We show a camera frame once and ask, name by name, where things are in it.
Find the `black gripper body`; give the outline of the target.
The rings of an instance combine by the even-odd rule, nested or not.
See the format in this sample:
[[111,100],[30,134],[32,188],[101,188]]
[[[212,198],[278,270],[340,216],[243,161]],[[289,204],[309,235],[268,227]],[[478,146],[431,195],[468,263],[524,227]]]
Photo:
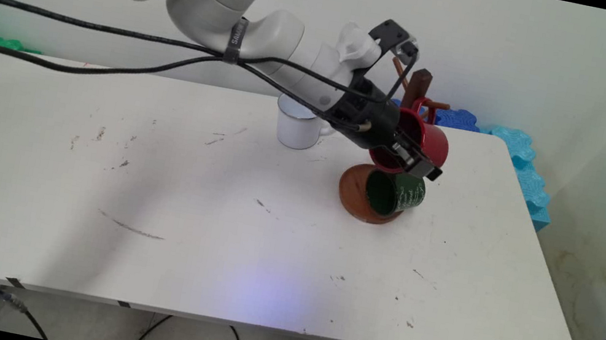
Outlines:
[[369,79],[358,77],[351,80],[350,88],[362,95],[361,98],[345,93],[338,109],[339,123],[336,131],[359,147],[378,147],[394,152],[395,145],[408,146],[406,134],[398,126],[401,111]]

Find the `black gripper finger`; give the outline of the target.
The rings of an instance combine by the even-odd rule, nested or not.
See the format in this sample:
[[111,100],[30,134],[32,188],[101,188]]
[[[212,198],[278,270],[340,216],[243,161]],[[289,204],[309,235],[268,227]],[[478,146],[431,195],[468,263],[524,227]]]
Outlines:
[[405,173],[419,179],[428,179],[431,182],[438,179],[443,173],[442,169],[433,164],[432,160],[419,148],[395,143],[390,151],[398,164],[398,167],[390,169],[390,173]]
[[399,144],[409,150],[422,151],[424,141],[424,133],[418,129],[404,128],[400,129]]

